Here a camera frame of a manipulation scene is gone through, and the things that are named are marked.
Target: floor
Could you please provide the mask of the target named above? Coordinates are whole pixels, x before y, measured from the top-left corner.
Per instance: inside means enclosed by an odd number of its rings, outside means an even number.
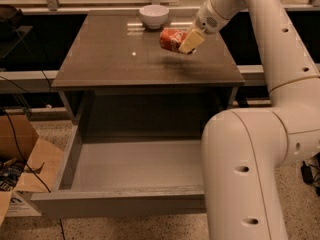
[[[282,0],[305,3],[308,0]],[[60,118],[32,121],[38,134],[64,149],[71,122]],[[301,163],[276,170],[276,181],[290,240],[320,239],[320,197],[303,183]],[[65,239],[77,240],[208,240],[206,214],[62,220]],[[44,217],[6,218],[0,228],[4,239],[63,239],[59,220]]]

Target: brown tabletop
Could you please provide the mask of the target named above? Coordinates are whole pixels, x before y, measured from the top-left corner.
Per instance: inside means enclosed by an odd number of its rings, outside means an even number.
[[[164,27],[187,28],[194,17],[171,10]],[[220,34],[193,55],[161,49],[162,29],[145,28],[137,11],[87,16],[53,87],[85,90],[116,86],[241,86],[240,74]]]

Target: white robotic arm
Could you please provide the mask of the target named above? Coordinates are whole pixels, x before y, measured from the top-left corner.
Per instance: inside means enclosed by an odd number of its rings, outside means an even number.
[[[191,30],[215,33],[246,7],[272,107],[231,109],[208,122],[202,165],[209,232],[214,240],[284,240],[274,169],[320,151],[319,72],[279,0],[208,0]]]

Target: black bag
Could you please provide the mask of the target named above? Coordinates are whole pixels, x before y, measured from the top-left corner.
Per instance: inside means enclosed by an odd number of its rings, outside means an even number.
[[[23,22],[21,9],[11,5],[0,5],[0,41],[7,41],[14,37],[16,29]]]

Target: white robot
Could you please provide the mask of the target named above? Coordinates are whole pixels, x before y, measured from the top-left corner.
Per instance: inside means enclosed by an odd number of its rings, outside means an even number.
[[[189,29],[184,52],[244,8],[272,107],[226,110],[205,127],[202,166],[210,239],[284,240],[274,169],[320,151],[317,67],[279,0],[207,0]]]

